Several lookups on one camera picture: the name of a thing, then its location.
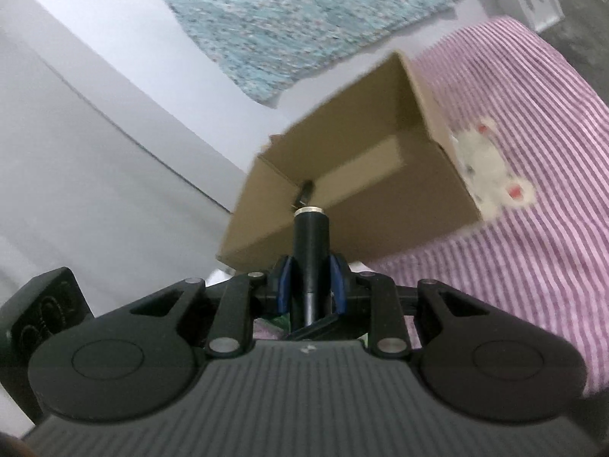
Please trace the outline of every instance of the blue blanket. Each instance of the blue blanket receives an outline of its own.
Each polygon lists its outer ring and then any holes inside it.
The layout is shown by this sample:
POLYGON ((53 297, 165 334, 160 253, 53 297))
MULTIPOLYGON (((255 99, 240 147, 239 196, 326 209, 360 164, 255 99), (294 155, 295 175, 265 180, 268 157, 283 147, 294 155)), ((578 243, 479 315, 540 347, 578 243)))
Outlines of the blue blanket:
POLYGON ((250 97, 266 101, 453 0, 165 0, 250 97))

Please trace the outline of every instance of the open cardboard box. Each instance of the open cardboard box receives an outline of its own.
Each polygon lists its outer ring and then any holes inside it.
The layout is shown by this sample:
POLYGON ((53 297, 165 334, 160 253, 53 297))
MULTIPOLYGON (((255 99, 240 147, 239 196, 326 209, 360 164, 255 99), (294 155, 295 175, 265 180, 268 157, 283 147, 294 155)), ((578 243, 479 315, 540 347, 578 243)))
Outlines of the open cardboard box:
POLYGON ((330 218, 334 252, 370 262, 481 220, 440 108, 394 53, 291 127, 254 162, 218 259, 240 272, 292 252, 292 204, 330 218))

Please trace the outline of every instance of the bed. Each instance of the bed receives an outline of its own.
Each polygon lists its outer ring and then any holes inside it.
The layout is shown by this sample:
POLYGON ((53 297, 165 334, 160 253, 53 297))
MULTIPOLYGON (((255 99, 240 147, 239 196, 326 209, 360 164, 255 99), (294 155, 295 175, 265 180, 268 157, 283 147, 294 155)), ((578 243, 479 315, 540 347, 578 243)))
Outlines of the bed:
POLYGON ((609 109, 564 57, 498 18, 416 61, 456 134, 480 118, 536 202, 370 266, 398 284, 433 277, 573 343, 587 396, 609 386, 609 109))

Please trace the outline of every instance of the black mount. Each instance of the black mount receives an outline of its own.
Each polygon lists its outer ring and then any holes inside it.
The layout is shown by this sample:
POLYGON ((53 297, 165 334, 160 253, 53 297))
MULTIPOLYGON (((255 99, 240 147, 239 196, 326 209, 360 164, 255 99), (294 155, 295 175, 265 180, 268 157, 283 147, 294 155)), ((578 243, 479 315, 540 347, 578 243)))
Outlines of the black mount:
POLYGON ((0 310, 0 381, 34 422, 131 420, 187 393, 209 363, 247 356, 254 319, 290 314, 284 340, 367 332, 369 355, 407 363, 436 398, 478 419, 548 419, 581 394, 585 365, 567 341, 439 281, 408 288, 352 273, 328 250, 322 212, 297 214, 294 247, 270 270, 211 287, 186 279, 97 319, 67 268, 38 276, 0 310))

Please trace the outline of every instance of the screw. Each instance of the screw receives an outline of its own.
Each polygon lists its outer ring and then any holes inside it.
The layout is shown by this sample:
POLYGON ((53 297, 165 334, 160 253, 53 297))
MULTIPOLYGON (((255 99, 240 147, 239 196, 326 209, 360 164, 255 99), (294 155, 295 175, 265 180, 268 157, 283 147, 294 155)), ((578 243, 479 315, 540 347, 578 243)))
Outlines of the screw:
POLYGON ((229 354, 239 348, 239 341, 230 337, 218 337, 209 343, 209 348, 220 354, 229 354))
POLYGON ((385 354, 398 354, 408 347, 402 339, 394 337, 383 338, 377 342, 376 346, 385 354))

